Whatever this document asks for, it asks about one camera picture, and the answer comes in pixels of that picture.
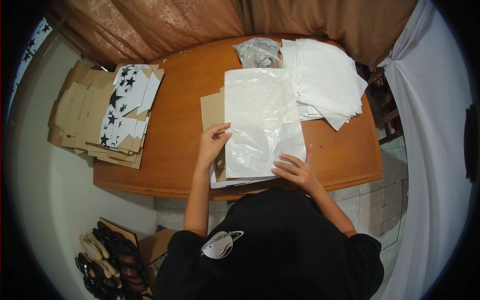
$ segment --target floral curtain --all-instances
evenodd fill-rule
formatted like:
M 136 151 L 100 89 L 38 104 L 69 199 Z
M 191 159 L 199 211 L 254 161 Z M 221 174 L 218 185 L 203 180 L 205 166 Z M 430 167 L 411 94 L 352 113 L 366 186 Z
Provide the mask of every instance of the floral curtain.
M 51 8 L 49 23 L 70 12 L 60 33 L 111 71 L 122 58 L 150 60 L 245 35 L 236 0 L 55 0 Z
M 46 16 L 86 57 L 115 69 L 122 58 L 150 60 L 235 37 L 289 33 L 328 36 L 354 60 L 383 60 L 417 0 L 54 0 Z

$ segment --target person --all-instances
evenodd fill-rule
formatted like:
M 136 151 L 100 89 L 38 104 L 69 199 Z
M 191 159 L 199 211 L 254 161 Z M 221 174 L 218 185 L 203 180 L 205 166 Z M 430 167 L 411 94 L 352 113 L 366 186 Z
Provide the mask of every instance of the person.
M 217 124 L 200 137 L 183 220 L 156 277 L 157 299 L 370 299 L 384 269 L 380 243 L 358 234 L 305 163 L 282 154 L 275 175 L 310 197 L 280 188 L 243 196 L 207 235 L 210 164 L 228 141 Z

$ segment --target plastic bag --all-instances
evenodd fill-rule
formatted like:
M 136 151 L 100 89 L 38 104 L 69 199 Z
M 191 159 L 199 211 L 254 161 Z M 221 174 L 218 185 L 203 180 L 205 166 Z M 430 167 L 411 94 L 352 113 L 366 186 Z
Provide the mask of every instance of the plastic bag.
M 225 72 L 227 178 L 273 176 L 273 161 L 286 153 L 305 161 L 297 103 L 289 69 Z
M 242 69 L 251 68 L 283 68 L 278 58 L 280 44 L 266 37 L 254 37 L 238 45 L 233 45 L 237 52 Z

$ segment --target wooden table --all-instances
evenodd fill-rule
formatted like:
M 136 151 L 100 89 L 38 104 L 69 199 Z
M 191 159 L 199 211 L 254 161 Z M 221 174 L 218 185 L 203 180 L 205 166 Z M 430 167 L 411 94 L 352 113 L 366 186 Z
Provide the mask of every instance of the wooden table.
M 265 37 L 280 42 L 282 38 L 295 40 L 301 36 Z M 165 76 L 152 108 L 140 170 L 96 160 L 94 184 L 137 194 L 188 198 L 202 132 L 200 97 L 218 93 L 223 86 L 224 72 L 241 68 L 232 45 L 249 38 L 198 45 L 148 62 L 159 64 L 165 69 Z M 333 41 L 328 43 L 337 46 Z M 363 113 L 337 132 L 324 119 L 301 123 L 305 143 L 313 143 L 315 172 L 328 191 L 383 176 L 372 112 L 365 94 L 361 100 Z M 246 193 L 274 186 L 296 188 L 286 180 L 277 179 L 213 189 L 210 197 L 236 200 Z

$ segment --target cardboard box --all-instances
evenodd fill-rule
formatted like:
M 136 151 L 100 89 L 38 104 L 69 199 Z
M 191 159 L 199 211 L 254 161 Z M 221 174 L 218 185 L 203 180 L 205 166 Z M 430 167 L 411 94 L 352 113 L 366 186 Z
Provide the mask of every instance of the cardboard box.
M 219 93 L 208 95 L 200 98 L 200 106 L 202 109 L 202 124 L 204 131 L 214 124 L 222 124 L 225 122 L 225 101 L 223 88 Z M 253 177 L 253 178 L 228 178 L 225 170 L 225 147 L 220 150 L 214 163 L 210 166 L 210 187 L 212 189 L 225 188 L 229 186 L 237 186 L 250 184 L 266 180 L 278 178 L 271 177 Z
M 116 115 L 113 118 L 114 120 L 121 118 L 116 125 L 118 134 L 115 143 L 110 138 L 110 144 L 105 145 L 104 148 L 101 145 L 100 132 L 106 129 L 107 123 L 111 124 L 112 121 L 105 118 L 108 117 L 107 108 L 110 105 L 114 83 L 118 80 L 124 81 L 122 76 L 126 76 L 118 74 L 117 71 L 127 64 L 141 63 L 143 62 L 138 60 L 120 60 L 116 72 L 112 73 L 92 70 L 78 61 L 70 70 L 52 107 L 48 120 L 48 141 L 59 147 L 73 149 L 77 155 L 87 152 L 89 156 L 112 164 L 139 169 L 151 115 L 150 109 L 165 74 L 163 69 L 158 69 L 158 65 L 148 65 L 138 70 L 128 69 L 127 72 L 132 73 L 130 80 L 134 75 L 140 77 L 141 74 L 145 75 L 140 80 L 140 87 L 144 87 L 145 90 L 143 91 L 142 88 L 135 90 L 134 94 L 129 95 L 129 102 L 125 105 L 125 108 L 127 105 L 129 107 L 138 105 L 138 107 L 122 117 Z M 137 94 L 142 95 L 140 103 L 136 102 Z M 123 95 L 119 100 L 125 100 L 125 98 L 126 95 Z

